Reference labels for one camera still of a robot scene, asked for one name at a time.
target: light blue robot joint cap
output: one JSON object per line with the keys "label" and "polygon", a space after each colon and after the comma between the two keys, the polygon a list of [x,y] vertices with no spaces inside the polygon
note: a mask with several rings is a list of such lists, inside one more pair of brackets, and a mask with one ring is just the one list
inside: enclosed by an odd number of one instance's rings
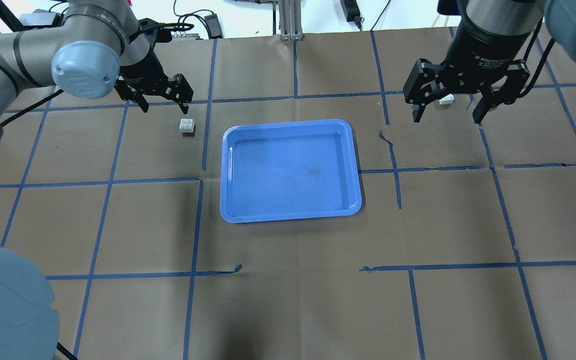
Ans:
{"label": "light blue robot joint cap", "polygon": [[60,48],[50,64],[52,79],[65,92],[98,99],[114,88],[119,55],[98,41],[82,40]]}

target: black pole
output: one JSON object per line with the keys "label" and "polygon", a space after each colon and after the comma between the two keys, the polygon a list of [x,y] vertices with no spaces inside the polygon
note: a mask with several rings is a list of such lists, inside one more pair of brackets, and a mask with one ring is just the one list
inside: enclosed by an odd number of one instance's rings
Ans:
{"label": "black pole", "polygon": [[0,0],[0,18],[13,32],[23,32],[23,30],[26,30],[21,21],[19,21],[2,0]]}

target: white floor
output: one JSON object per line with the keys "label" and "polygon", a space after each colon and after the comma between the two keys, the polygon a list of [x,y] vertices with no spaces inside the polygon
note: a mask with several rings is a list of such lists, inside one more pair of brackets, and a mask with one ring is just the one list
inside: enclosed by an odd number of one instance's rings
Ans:
{"label": "white floor", "polygon": [[[357,0],[363,27],[369,30],[384,9],[388,0]],[[34,9],[48,9],[56,4],[52,0],[6,0],[10,10],[19,16]],[[138,19],[151,18],[159,22],[177,20],[173,11],[173,0],[132,0],[132,10]],[[340,0],[301,0],[302,28],[304,33],[357,32],[354,23],[345,22]],[[57,5],[61,11],[66,5]],[[273,6],[271,3],[256,4],[247,0],[178,0],[176,11],[185,14],[199,9],[210,9],[217,13],[224,36],[227,38],[262,37],[273,34]],[[375,30],[455,27],[459,16],[437,18],[437,0],[393,0]],[[197,32],[206,38],[205,30]],[[10,32],[0,19],[1,32]]]}

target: blue plastic bin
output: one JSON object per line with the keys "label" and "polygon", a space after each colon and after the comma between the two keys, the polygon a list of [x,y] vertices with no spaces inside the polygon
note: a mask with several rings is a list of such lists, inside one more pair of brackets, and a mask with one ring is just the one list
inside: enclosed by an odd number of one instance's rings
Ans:
{"label": "blue plastic bin", "polygon": [[244,125],[224,133],[221,216],[229,223],[348,216],[361,206],[346,121]]}

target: robotic arm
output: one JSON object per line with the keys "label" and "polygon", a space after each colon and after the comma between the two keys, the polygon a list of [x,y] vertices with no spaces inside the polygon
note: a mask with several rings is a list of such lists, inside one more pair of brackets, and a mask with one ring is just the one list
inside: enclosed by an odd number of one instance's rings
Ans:
{"label": "robotic arm", "polygon": [[[461,15],[461,23],[441,64],[418,59],[407,78],[404,96],[415,123],[428,104],[449,94],[481,93],[472,114],[476,124],[491,109],[525,96],[531,73],[515,57],[544,15],[550,34],[576,62],[576,0],[440,0],[438,11]],[[501,88],[493,89],[503,77]]]}
{"label": "robotic arm", "polygon": [[0,34],[0,116],[23,90],[51,85],[90,99],[115,88],[144,112],[144,94],[162,96],[187,114],[193,90],[182,74],[164,73],[146,34],[156,26],[138,22],[125,0],[68,3],[60,27]]}

